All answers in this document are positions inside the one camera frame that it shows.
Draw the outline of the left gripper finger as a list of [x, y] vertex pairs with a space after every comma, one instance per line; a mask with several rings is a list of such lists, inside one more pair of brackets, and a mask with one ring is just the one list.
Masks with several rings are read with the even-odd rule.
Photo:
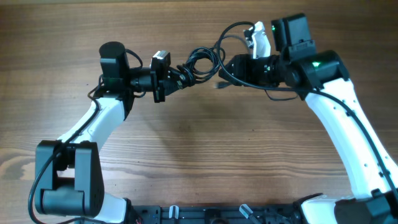
[[181, 81], [166, 81], [164, 83], [165, 96], [169, 96], [172, 93], [182, 89], [183, 89], [183, 84]]
[[181, 82], [188, 82], [190, 80], [189, 75], [174, 68], [169, 69], [169, 77], [173, 80], [179, 80]]

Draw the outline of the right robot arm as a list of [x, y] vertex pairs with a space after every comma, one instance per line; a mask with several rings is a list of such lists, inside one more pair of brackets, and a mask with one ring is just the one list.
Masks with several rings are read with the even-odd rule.
[[397, 164], [389, 156], [357, 99], [339, 55], [318, 52], [304, 14], [271, 22], [247, 22], [250, 54], [234, 56], [219, 75], [232, 85], [291, 91], [317, 115], [346, 169], [352, 194], [314, 194], [295, 206], [302, 223], [396, 223]]

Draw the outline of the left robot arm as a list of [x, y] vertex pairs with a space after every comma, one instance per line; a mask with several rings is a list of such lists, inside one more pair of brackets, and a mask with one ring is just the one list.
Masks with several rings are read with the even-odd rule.
[[134, 100], [152, 93], [154, 101], [185, 88], [185, 78], [170, 66], [170, 53], [155, 53], [148, 67], [130, 67], [136, 56], [120, 42], [99, 48], [102, 74], [88, 94], [89, 110], [56, 140], [43, 140], [35, 150], [35, 179], [28, 213], [68, 217], [70, 223], [142, 223], [131, 201], [107, 194], [100, 150], [111, 133], [128, 117]]

